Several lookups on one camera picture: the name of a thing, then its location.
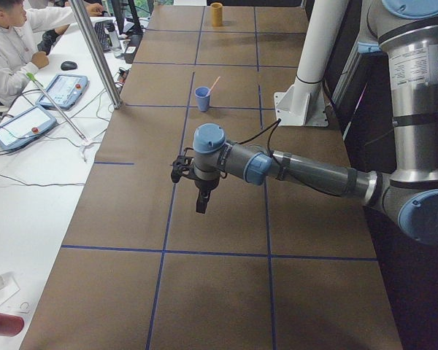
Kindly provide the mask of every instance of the white shirt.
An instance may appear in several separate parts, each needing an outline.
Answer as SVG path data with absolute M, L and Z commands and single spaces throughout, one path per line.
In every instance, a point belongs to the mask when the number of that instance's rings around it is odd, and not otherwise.
M 26 10 L 27 21 L 22 27 L 0 27 L 0 102 L 11 106 L 29 78 L 39 69 L 31 62 L 37 52 L 34 32 L 48 31 L 75 22 L 71 7 L 46 7 Z

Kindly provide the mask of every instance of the red cylinder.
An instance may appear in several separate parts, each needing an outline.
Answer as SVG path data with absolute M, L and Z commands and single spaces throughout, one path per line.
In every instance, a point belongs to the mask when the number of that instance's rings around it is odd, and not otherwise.
M 24 327 L 23 317 L 0 313 L 0 335 L 14 337 Z

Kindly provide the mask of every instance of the black keyboard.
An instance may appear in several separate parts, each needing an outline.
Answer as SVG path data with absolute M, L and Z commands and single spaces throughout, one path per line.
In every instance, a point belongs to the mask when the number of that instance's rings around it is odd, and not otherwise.
M 108 53 L 110 51 L 109 40 L 107 34 L 105 33 L 104 26 L 105 23 L 111 23 L 111 20 L 102 20 L 100 22 L 94 23 L 94 31 L 96 31 L 97 39 L 101 44 L 102 51 Z

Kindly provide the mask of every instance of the computer mouse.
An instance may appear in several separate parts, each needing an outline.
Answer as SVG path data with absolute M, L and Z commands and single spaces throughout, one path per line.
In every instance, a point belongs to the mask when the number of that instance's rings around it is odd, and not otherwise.
M 71 71 L 72 69 L 76 68 L 78 68 L 78 65 L 76 64 L 76 62 L 73 61 L 65 61 L 62 62 L 62 64 L 60 65 L 60 69 L 62 71 Z

